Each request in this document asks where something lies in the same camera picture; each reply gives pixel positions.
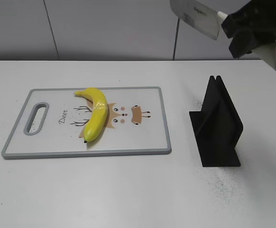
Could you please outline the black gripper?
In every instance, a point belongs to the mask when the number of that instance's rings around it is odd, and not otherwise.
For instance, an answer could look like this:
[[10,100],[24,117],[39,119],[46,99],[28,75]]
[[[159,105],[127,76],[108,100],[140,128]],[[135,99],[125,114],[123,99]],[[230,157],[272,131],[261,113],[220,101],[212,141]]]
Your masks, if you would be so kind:
[[221,24],[233,58],[276,40],[276,0],[251,0]]

